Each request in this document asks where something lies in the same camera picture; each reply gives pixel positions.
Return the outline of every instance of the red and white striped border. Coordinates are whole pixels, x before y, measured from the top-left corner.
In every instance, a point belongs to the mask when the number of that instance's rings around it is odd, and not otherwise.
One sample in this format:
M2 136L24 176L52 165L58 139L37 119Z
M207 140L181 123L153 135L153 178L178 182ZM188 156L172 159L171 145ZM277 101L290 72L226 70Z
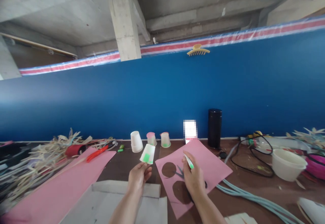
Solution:
M291 22L287 24L257 28L245 31L239 31L229 34L222 34L217 36L209 36L205 38L185 40L179 42L164 43L158 45L149 45L141 47L141 55L158 55L165 53L181 52L191 50L195 44L201 44L202 47L215 47L227 44L235 44L240 42L247 42L253 40L267 39L278 36L285 36L294 33L301 33L325 28L325 16L305 19L301 21ZM36 75L42 73L56 72L68 70L73 68L96 66L101 64L113 63L120 61L120 54L118 51L108 54L94 56L91 58L81 59L72 62L59 63L54 65L22 68L20 73L23 76Z

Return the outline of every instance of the pink basket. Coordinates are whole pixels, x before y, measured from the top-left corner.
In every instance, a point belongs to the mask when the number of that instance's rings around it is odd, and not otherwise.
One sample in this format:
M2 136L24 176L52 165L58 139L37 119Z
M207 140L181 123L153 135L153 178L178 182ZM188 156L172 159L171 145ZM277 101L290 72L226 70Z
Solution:
M325 156L319 154L308 154L306 171L319 179L325 180Z

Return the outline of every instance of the scissors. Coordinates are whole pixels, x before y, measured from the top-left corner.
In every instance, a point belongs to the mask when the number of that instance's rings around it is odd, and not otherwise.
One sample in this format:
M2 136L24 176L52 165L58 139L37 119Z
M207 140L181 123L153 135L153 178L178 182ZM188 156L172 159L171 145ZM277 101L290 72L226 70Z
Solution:
M180 168L179 165L177 165L177 167L178 167L178 169L179 169L179 171L180 171L181 173L178 173L178 172L174 172L174 173L175 173L177 176L179 176L179 177L181 177L182 179L184 179L184 172L183 172L182 168ZM205 183L205 188L207 188L207 187L208 187L208 184L206 183L206 181L204 181L204 183ZM192 199L192 196L191 196L189 190L188 190L188 189L186 189L186 190L187 190L187 194L188 194L188 196L189 196L189 198L190 198L190 201L194 203L194 201L193 201L193 199Z
M98 155L100 155L101 153L103 153L105 150L109 149L110 147L112 147L114 144L116 144L115 140L111 140L109 142L107 142L106 144L103 145L103 147L97 151L95 151L94 153L90 154L87 159L86 162L90 162L92 159L94 159L95 157L97 157Z

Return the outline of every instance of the pink cardboard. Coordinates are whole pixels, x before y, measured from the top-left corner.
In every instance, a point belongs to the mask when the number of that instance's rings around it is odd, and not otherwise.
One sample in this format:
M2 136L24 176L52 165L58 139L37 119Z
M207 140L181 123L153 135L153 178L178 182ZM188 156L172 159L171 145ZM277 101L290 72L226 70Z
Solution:
M3 223L60 223L87 188L97 181L107 162L116 154L115 151L105 151L89 163L84 160L76 164L95 151L95 148L88 148L62 169L68 170L57 177L54 175L39 189L20 201L1 218Z
M224 164L218 157L209 151L198 139L193 139L170 155L156 160L155 163L158 168L159 175L165 187L176 219L180 218L194 204L182 204L173 193L173 184L176 181L182 181L183 179L176 174L171 178L165 177L162 174L161 170L165 163L172 162L175 164L177 172L180 173L177 165L183 169L183 151L190 152L196 158L199 166L203 170L204 180L208 185L206 189L207 193L214 189L218 183L220 183L223 179L225 179L233 172L226 164Z

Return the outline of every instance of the hand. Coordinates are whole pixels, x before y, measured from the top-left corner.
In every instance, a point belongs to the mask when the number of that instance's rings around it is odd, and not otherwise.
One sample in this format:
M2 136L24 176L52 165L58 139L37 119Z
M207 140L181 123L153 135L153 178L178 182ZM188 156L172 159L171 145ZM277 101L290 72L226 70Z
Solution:
M183 172L185 185L190 192L192 199L194 200L198 196L206 195L203 171L191 153L184 151L184 154L187 155L194 165L194 168L191 169L186 158L183 157L182 162L184 165Z
M151 177L152 167L147 163L141 162L136 165L129 173L128 192L141 193L146 181Z

